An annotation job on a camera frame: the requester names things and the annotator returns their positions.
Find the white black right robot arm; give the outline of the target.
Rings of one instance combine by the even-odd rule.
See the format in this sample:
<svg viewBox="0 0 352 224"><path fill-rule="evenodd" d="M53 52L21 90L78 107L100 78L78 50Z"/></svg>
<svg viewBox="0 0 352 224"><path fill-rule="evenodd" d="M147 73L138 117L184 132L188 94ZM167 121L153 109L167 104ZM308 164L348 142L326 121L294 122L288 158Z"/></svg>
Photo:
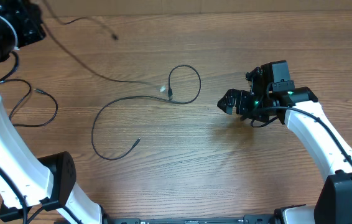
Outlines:
<svg viewBox="0 0 352 224"><path fill-rule="evenodd" d="M245 215L243 223L352 223L352 148L333 127L317 96L295 87L285 60L246 73L250 89L229 89L217 103L241 120L286 125L315 161L324 185L316 205L278 208L272 215Z"/></svg>

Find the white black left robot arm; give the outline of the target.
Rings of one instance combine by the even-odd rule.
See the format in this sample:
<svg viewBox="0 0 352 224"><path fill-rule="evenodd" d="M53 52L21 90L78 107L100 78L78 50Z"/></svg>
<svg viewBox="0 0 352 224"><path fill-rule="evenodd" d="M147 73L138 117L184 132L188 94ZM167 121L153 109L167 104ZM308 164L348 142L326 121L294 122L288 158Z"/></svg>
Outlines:
<svg viewBox="0 0 352 224"><path fill-rule="evenodd" d="M41 11L29 1L0 1L0 63L20 47L45 37ZM76 182L68 152L35 157L6 113L0 95L0 219L30 223L31 208L55 210L69 223L109 223L101 205L94 203Z"/></svg>

